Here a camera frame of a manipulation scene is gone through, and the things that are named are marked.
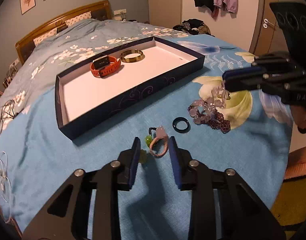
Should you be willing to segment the person right hand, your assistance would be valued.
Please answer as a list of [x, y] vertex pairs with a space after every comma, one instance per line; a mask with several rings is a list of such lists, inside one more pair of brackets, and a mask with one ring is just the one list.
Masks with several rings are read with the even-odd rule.
[[300, 133], [306, 133], [306, 107], [290, 106], [291, 114]]

